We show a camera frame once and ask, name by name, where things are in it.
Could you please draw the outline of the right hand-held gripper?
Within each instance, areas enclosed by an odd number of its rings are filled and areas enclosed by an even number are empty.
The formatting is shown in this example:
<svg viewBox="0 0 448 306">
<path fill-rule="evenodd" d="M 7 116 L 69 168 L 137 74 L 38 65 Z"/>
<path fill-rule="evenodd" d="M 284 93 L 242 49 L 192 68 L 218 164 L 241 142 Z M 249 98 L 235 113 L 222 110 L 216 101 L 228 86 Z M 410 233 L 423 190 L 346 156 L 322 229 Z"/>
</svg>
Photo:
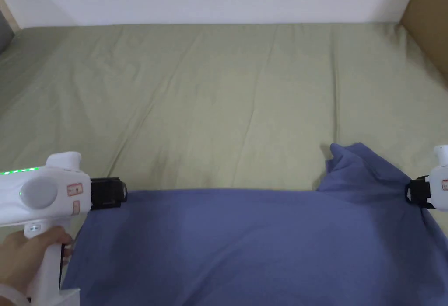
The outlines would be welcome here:
<svg viewBox="0 0 448 306">
<path fill-rule="evenodd" d="M 438 165 L 428 175 L 411 180 L 406 200 L 413 205 L 438 211 L 448 210 L 448 146 L 434 147 Z"/>
</svg>

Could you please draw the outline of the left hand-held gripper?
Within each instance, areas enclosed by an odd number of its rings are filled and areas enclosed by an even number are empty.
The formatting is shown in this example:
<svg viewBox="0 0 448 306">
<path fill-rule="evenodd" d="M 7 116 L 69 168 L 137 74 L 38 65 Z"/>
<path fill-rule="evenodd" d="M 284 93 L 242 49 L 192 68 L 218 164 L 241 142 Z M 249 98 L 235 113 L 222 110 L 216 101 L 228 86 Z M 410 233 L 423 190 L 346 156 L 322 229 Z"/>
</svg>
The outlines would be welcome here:
<svg viewBox="0 0 448 306">
<path fill-rule="evenodd" d="M 33 238 L 55 226 L 67 229 L 79 214 L 117 208 L 127 200 L 125 182 L 91 178 L 80 162 L 78 152 L 56 153 L 43 166 L 1 173 L 1 227 L 24 226 L 24 235 Z M 62 265 L 63 247 L 49 246 L 23 304 L 78 306 L 80 290 L 60 288 Z"/>
</svg>

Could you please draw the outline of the person's left hand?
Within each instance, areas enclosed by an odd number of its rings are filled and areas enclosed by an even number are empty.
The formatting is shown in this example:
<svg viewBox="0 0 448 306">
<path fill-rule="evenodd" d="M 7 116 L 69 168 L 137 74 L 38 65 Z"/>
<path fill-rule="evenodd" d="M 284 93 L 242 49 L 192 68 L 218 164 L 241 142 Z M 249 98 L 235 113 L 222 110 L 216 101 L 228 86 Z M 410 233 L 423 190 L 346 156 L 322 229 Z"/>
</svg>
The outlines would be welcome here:
<svg viewBox="0 0 448 306">
<path fill-rule="evenodd" d="M 60 226 L 30 239 L 20 231 L 8 235 L 0 245 L 0 282 L 25 293 L 49 246 L 72 242 L 72 237 Z"/>
</svg>

